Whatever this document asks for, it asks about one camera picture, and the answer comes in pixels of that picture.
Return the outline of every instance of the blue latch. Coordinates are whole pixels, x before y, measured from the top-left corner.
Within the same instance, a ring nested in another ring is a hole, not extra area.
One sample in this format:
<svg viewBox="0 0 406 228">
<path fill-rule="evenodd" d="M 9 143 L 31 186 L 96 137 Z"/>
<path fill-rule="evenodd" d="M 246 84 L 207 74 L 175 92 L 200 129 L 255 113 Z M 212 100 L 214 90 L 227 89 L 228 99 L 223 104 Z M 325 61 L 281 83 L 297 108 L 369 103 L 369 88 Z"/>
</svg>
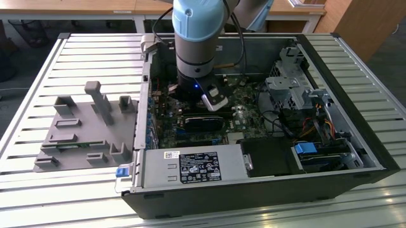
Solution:
<svg viewBox="0 0 406 228">
<path fill-rule="evenodd" d="M 130 167 L 118 168 L 115 171 L 115 177 L 130 177 Z"/>
<path fill-rule="evenodd" d="M 294 148 L 295 148 L 298 154 L 301 154 L 301 153 L 317 153 L 318 152 L 317 147 L 315 147 L 313 142 L 310 142 L 310 143 L 309 142 L 302 142 L 298 145 L 295 145 Z"/>
</svg>

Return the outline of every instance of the aluminum rail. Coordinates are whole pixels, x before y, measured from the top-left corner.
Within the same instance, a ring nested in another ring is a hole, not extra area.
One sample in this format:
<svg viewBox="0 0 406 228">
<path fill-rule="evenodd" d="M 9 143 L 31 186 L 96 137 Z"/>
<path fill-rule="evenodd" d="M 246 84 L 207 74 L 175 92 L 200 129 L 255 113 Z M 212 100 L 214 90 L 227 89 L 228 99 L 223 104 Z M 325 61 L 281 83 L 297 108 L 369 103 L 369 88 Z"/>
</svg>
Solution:
<svg viewBox="0 0 406 228">
<path fill-rule="evenodd" d="M 71 34 L 56 41 L 0 141 L 0 228 L 63 227 L 378 227 L 406 223 L 406 112 L 341 38 L 311 34 L 314 45 L 402 170 L 335 199 L 143 220 L 115 192 L 115 168 L 33 173 L 59 95 L 87 102 L 83 85 L 108 99 L 139 97 L 142 34 Z M 322 81 L 313 73 L 315 82 Z"/>
</svg>

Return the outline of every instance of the barcode sticker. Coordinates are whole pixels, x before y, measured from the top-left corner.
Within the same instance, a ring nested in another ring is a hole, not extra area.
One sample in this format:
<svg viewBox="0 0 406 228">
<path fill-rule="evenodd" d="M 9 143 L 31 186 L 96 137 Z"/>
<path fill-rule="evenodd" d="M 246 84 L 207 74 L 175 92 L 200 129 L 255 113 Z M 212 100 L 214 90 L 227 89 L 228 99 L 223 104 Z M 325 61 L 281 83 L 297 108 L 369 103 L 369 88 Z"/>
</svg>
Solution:
<svg viewBox="0 0 406 228">
<path fill-rule="evenodd" d="M 115 10 L 114 13 L 132 13 L 132 11 L 127 11 L 127 10 Z"/>
<path fill-rule="evenodd" d="M 179 151 L 166 151 L 164 152 L 164 159 L 171 159 L 171 158 L 179 158 Z"/>
<path fill-rule="evenodd" d="M 211 177 L 218 177 L 220 175 L 220 173 L 219 172 L 214 172 L 214 173 L 210 173 L 207 175 L 211 176 Z"/>
</svg>

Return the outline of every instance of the yellow wire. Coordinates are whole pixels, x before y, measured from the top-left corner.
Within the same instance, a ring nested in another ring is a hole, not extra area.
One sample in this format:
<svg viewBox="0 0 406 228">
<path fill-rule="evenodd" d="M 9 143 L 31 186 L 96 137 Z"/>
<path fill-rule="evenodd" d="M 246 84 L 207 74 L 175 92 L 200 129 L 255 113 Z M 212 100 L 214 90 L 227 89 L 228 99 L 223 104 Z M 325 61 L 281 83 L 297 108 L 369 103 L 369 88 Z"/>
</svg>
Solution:
<svg viewBox="0 0 406 228">
<path fill-rule="evenodd" d="M 307 130 L 307 132 L 305 132 L 305 133 L 299 136 L 299 138 L 302 138 L 303 136 L 306 136 L 307 134 L 310 134 L 310 133 L 314 131 L 314 129 L 315 129 L 315 127 L 313 126 L 313 127 Z"/>
<path fill-rule="evenodd" d="M 333 124 L 329 121 L 325 121 L 325 123 L 329 124 L 329 126 L 330 126 L 330 134 L 331 134 L 331 137 L 334 138 Z"/>
</svg>

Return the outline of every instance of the warning label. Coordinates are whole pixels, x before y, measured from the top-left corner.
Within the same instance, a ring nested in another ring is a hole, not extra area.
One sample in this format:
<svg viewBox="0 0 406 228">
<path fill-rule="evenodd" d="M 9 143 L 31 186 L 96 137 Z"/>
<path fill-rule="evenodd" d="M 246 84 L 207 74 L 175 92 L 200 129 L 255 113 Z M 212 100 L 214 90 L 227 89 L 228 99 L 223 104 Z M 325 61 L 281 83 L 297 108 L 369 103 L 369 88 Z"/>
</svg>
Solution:
<svg viewBox="0 0 406 228">
<path fill-rule="evenodd" d="M 222 180 L 216 152 L 180 154 L 179 164 L 183 184 Z"/>
</svg>

